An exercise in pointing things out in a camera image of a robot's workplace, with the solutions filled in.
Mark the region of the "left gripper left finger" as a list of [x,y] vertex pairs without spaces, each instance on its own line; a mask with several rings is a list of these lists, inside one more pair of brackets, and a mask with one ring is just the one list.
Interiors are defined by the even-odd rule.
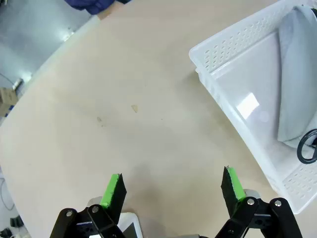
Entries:
[[118,222],[126,193],[122,174],[113,174],[98,204],[92,204],[81,212],[73,208],[61,210],[50,237],[88,238],[99,235],[102,238],[123,238]]

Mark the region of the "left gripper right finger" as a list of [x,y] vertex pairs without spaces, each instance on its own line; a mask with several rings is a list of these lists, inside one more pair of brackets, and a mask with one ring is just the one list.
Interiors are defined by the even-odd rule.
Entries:
[[229,219],[217,238],[243,238],[249,229],[259,229],[265,238],[301,238],[302,234],[288,201],[269,203],[245,193],[233,167],[224,167],[221,189]]

